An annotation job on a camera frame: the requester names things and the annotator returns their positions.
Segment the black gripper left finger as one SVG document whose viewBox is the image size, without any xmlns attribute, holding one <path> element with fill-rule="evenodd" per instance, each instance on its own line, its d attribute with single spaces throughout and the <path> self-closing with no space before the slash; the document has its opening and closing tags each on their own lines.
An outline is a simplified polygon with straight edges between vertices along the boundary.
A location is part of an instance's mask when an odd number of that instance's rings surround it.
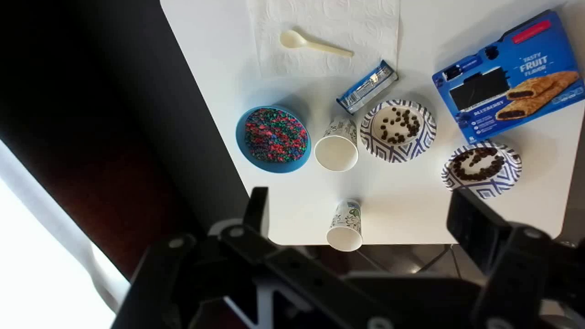
<svg viewBox="0 0 585 329">
<path fill-rule="evenodd" d="M 250 226 L 253 232 L 263 233 L 266 228 L 268 215 L 268 188 L 253 186 L 248 197 L 242 222 Z"/>
</svg>

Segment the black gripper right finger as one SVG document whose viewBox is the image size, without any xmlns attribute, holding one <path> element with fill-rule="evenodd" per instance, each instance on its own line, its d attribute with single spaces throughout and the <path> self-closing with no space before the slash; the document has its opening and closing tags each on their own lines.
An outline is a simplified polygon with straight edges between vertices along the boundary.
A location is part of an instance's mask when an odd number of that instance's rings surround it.
<svg viewBox="0 0 585 329">
<path fill-rule="evenodd" d="M 464 186 L 451 191 L 445 228 L 482 272 L 491 270 L 511 232 L 509 222 Z"/>
</svg>

